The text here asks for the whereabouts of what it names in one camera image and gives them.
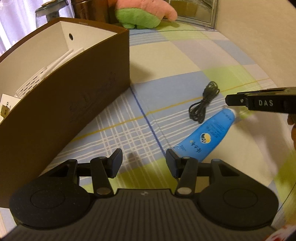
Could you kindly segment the person's right hand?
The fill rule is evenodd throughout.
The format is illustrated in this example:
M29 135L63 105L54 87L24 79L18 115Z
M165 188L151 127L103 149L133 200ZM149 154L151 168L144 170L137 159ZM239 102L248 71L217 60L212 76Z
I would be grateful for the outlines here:
M295 114L289 114L287 117L288 125L292 126L291 130L291 139L293 140L293 146L296 150L296 123L295 123Z

